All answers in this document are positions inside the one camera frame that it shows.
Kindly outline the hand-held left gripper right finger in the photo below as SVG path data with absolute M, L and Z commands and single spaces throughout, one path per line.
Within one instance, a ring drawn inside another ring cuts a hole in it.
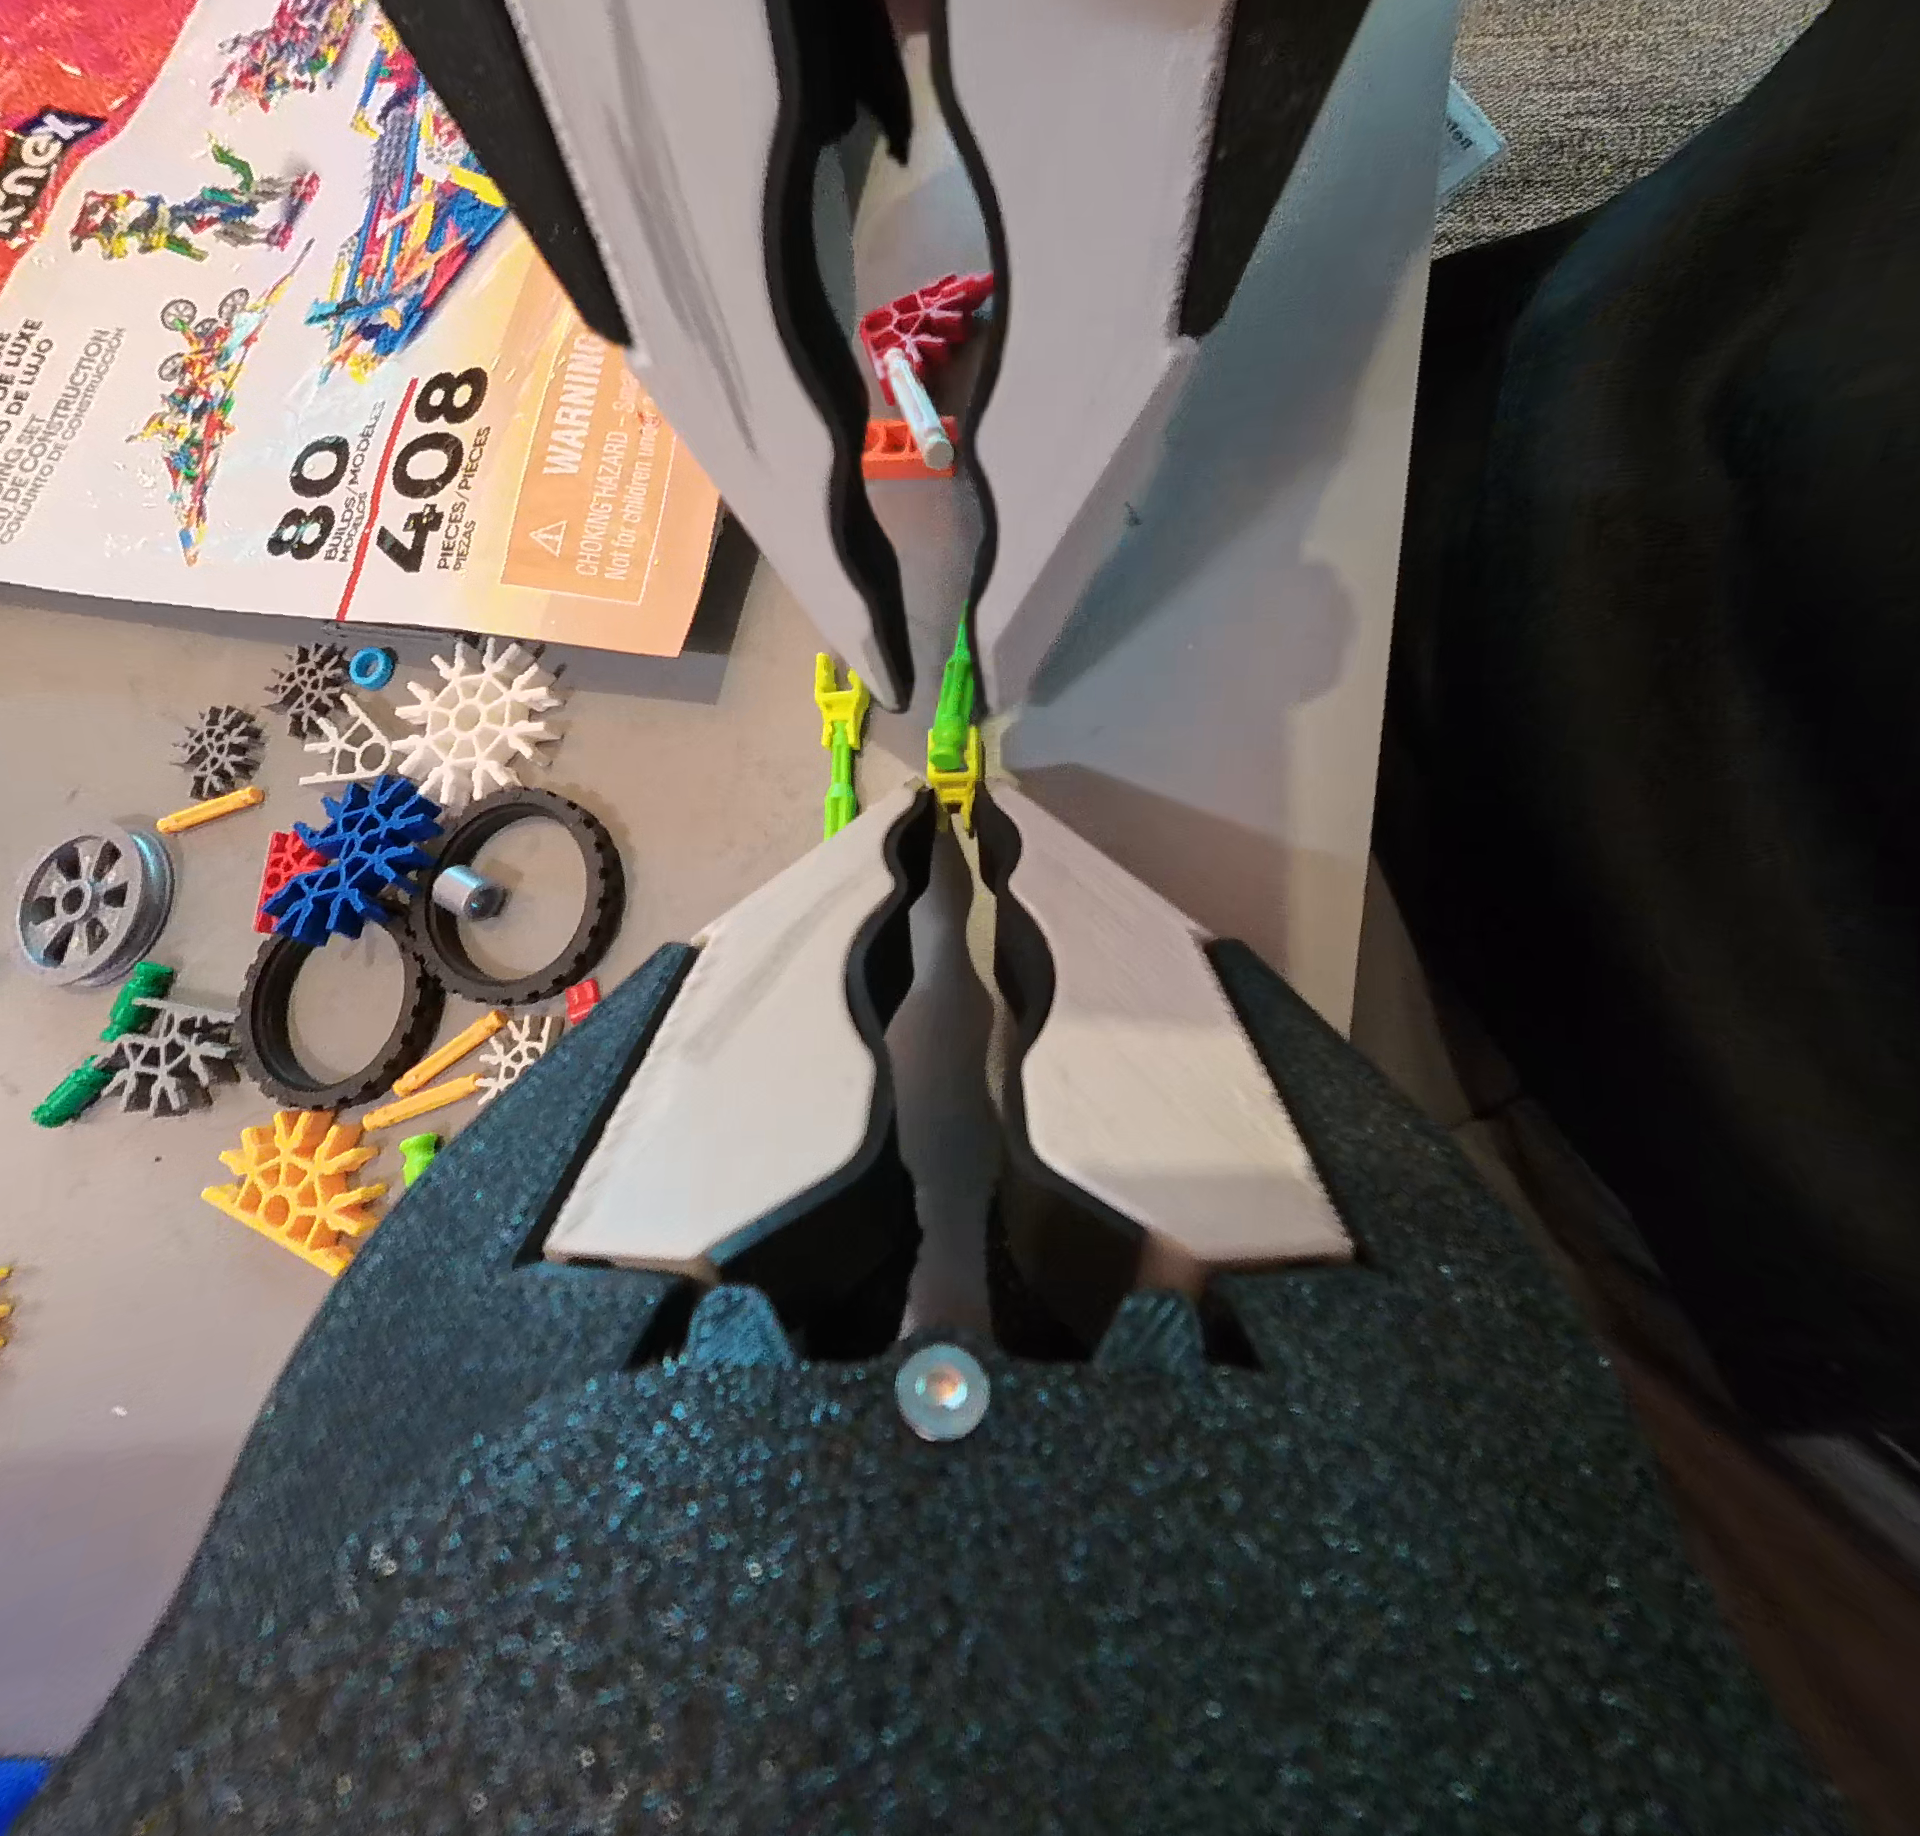
M 1186 1279 L 1351 1264 L 1212 935 L 1009 785 L 975 802 L 975 859 L 1024 1168 Z

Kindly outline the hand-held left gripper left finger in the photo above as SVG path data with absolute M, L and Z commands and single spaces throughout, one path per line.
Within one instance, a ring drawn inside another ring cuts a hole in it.
M 553 1264 L 714 1279 L 850 1194 L 898 1113 L 886 1035 L 929 862 L 931 793 L 901 785 L 694 935 Z

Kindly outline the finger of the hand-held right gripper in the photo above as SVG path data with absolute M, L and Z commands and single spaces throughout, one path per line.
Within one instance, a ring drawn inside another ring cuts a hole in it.
M 1196 359 L 1182 333 L 1239 0 L 939 0 L 931 71 L 995 256 L 964 462 L 968 638 L 1018 709 L 1113 553 L 1126 471 Z
M 823 164 L 856 114 L 818 0 L 505 3 L 638 381 L 828 649 L 906 709 L 871 396 L 818 247 Z

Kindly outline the pale grey small connector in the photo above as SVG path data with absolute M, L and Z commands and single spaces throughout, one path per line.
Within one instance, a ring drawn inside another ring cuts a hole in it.
M 507 1020 L 479 1048 L 473 1062 L 473 1101 L 478 1108 L 501 1098 L 524 1074 L 529 1074 L 568 1033 L 563 1017 L 527 1015 Z

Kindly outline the black toy tire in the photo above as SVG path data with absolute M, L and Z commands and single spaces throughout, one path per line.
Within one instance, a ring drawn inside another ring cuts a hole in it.
M 393 1030 L 375 1055 L 340 1080 L 316 1077 L 292 1043 L 292 993 L 304 970 L 317 956 L 317 946 L 291 935 L 270 935 L 251 965 L 242 995 L 234 1017 L 234 1046 L 239 1069 L 279 1108 L 326 1109 L 370 1103 L 396 1087 L 434 1048 L 447 1012 L 447 989 L 424 965 L 416 941 L 398 928 L 382 928 L 403 965 L 403 1001 Z
M 471 956 L 451 915 L 424 888 L 403 918 L 403 948 L 420 960 L 447 993 L 479 1008 L 529 1008 L 557 997 L 593 975 L 607 955 L 627 910 L 627 869 L 601 817 L 548 790 L 501 790 L 473 805 L 450 826 L 429 881 L 468 864 L 492 835 L 515 824 L 557 826 L 584 862 L 584 915 L 563 951 L 541 970 L 500 979 Z

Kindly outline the red connector on white rod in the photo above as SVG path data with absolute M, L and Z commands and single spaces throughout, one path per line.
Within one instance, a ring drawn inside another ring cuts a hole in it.
M 991 268 L 944 274 L 856 317 L 856 344 L 873 367 L 878 396 L 898 413 L 929 473 L 947 473 L 958 447 L 927 381 L 991 315 L 995 289 L 999 279 Z

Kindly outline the white snowflake connector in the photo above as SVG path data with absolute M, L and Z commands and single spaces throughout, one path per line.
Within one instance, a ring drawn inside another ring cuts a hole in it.
M 562 741 L 563 693 L 522 644 L 454 638 L 434 659 L 434 682 L 413 679 L 396 703 L 403 738 L 393 770 L 442 813 L 524 785 Z

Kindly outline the blue snowflake connector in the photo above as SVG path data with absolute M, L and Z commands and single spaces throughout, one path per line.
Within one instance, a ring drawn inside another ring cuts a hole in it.
M 403 862 L 442 835 L 442 805 L 406 773 L 380 773 L 324 796 L 324 824 L 295 824 L 304 847 L 324 862 Z
M 342 856 L 291 877 L 262 906 L 262 915 L 273 935 L 307 948 L 360 938 L 370 924 L 407 910 L 429 864 L 429 851 L 417 842 L 350 844 Z

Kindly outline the yellow fan connector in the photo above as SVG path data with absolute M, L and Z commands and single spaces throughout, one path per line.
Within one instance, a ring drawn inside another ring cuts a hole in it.
M 220 1155 L 227 1179 L 210 1184 L 203 1200 L 309 1268 L 340 1279 L 388 1212 L 388 1182 L 370 1172 L 376 1155 L 363 1141 L 363 1125 L 316 1108 L 285 1108 Z

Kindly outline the red fan connector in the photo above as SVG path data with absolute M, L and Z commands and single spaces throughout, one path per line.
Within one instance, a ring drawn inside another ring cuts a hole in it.
M 288 888 L 295 877 L 317 869 L 326 862 L 332 859 L 313 847 L 309 842 L 304 842 L 298 834 L 270 834 L 267 851 L 262 862 L 260 891 L 257 891 L 254 928 L 260 935 L 273 935 L 279 934 L 279 915 L 270 910 L 273 895 Z

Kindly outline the white fan connector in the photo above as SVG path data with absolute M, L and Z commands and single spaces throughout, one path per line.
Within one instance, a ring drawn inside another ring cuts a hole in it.
M 332 715 L 316 716 L 316 737 L 304 751 L 317 762 L 298 777 L 304 790 L 342 790 L 380 781 L 396 768 L 396 738 L 351 700 L 342 696 Z

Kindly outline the grey fan connector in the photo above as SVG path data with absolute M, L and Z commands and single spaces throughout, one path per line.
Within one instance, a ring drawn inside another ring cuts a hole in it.
M 230 1008 L 176 1004 L 140 995 L 128 1030 L 114 1030 L 105 1055 L 105 1098 L 128 1113 L 177 1116 L 213 1103 L 238 1082 Z

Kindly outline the dark grey snowflake connector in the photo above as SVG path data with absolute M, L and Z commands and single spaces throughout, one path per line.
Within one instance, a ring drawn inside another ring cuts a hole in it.
M 295 645 L 285 659 L 267 682 L 267 709 L 288 716 L 292 738 L 317 734 L 317 724 L 342 709 L 350 664 L 350 649 L 335 644 Z
M 197 805 L 251 790 L 265 762 L 260 716 L 239 704 L 213 704 L 187 724 L 176 764 Z

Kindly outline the grey wheel hub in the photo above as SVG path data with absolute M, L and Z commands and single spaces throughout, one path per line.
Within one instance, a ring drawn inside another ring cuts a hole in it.
M 31 975 L 65 989 L 120 986 L 151 956 L 176 910 L 176 859 L 156 829 L 101 824 L 23 869 L 12 935 Z

